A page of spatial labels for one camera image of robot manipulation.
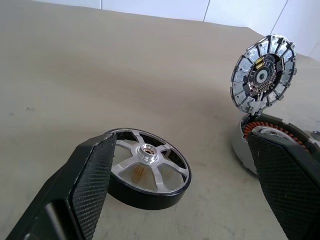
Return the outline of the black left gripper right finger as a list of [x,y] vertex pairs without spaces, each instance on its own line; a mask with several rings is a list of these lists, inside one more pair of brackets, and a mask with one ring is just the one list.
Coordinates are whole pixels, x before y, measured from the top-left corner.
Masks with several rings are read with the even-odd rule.
[[320,238],[320,148],[251,132],[248,145],[273,214],[289,240]]

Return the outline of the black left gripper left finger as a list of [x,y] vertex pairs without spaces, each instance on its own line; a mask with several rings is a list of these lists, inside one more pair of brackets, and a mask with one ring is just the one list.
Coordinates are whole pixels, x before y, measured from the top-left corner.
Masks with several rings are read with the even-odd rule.
[[117,137],[79,144],[41,187],[8,240],[91,240],[107,196]]

